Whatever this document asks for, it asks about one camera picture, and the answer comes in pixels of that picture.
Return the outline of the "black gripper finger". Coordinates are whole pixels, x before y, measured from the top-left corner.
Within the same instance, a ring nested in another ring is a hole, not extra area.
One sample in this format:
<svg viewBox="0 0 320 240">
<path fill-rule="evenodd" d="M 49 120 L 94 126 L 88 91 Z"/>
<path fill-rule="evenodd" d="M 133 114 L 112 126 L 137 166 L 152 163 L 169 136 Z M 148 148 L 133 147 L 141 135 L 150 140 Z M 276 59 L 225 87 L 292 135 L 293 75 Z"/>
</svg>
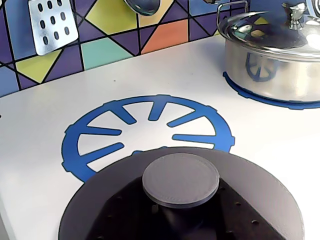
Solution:
<svg viewBox="0 0 320 240">
<path fill-rule="evenodd" d="M 97 240 L 159 240 L 160 209 L 138 177 L 106 201 L 96 222 Z"/>
<path fill-rule="evenodd" d="M 202 206 L 201 240 L 283 240 L 244 198 L 224 180 Z"/>
</svg>

